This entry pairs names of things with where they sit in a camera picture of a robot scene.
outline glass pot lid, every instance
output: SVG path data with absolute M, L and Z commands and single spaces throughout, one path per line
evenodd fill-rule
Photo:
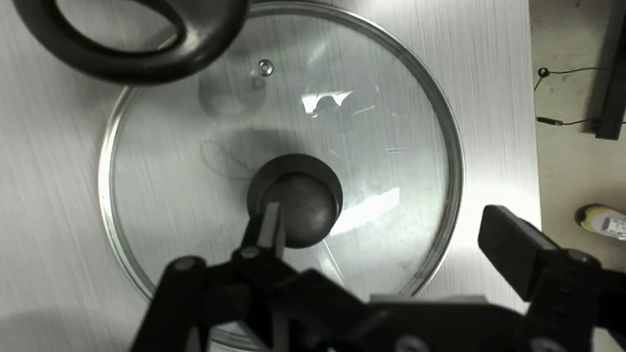
M 142 295 L 185 254 L 240 244 L 260 166 L 310 154 L 342 185 L 324 240 L 285 250 L 353 295 L 412 295 L 451 236 L 461 158 L 449 109 L 418 60 L 379 27 L 310 1 L 254 3 L 203 72 L 125 87 L 99 160 L 111 248 Z M 217 342 L 248 347 L 232 326 Z

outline glass lid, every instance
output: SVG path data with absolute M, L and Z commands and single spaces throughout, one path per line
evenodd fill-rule
M 449 109 L 418 60 L 379 27 L 308 1 L 254 3 L 203 72 L 125 87 L 99 160 L 111 248 L 142 295 L 164 265 L 230 258 L 246 191 L 267 160 L 308 154 L 340 179 L 328 236 L 285 248 L 359 299 L 412 295 L 451 236 L 461 158 Z M 217 342 L 250 347 L 224 326 Z

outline metal rim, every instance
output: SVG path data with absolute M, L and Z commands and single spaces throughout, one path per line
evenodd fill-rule
M 463 179 L 463 168 L 461 168 L 461 148 L 459 148 L 459 136 L 455 123 L 451 119 L 449 107 L 445 103 L 445 97 L 438 89 L 436 82 L 430 78 L 426 68 L 414 58 L 414 54 L 400 44 L 396 39 L 393 39 L 387 31 L 377 27 L 375 23 L 340 9 L 330 3 L 318 3 L 318 1 L 260 1 L 252 3 L 248 17 L 260 17 L 260 15 L 312 15 L 320 17 L 344 27 L 350 27 L 383 48 L 387 48 L 420 83 L 424 93 L 428 95 L 428 101 L 432 103 L 432 109 L 436 111 L 438 125 L 443 134 L 443 144 L 447 152 L 447 187 L 445 187 L 445 205 L 443 213 L 436 230 L 436 236 L 428 248 L 428 254 L 424 256 L 418 271 L 398 289 L 398 295 L 414 295 L 430 277 L 436 273 L 438 265 L 441 263 L 447 242 L 451 240 L 459 203 L 461 203 L 461 179 Z M 160 33 L 158 40 L 152 42 L 152 46 L 168 42 L 172 33 Z M 119 128 L 123 125 L 125 107 L 136 97 L 136 87 L 125 85 L 115 101 L 115 107 L 109 115 L 109 121 L 105 125 L 101 152 L 99 152 L 99 164 L 97 164 L 97 199 L 99 199 L 99 213 L 103 220 L 103 228 L 109 240 L 109 246 L 115 254 L 115 259 L 123 267 L 123 271 L 128 275 L 128 279 L 134 283 L 134 287 L 140 291 L 144 299 L 150 299 L 154 293 L 154 281 L 146 275 L 146 271 L 140 267 L 138 259 L 134 258 L 134 252 L 130 250 L 123 228 L 119 224 L 119 216 L 115 211 L 115 191 L 113 191 L 113 171 L 115 171 L 115 142 L 119 136 Z M 254 349 L 254 344 L 244 336 L 234 336 L 230 332 L 213 330 L 211 340 L 228 347 L 242 347 L 242 349 Z

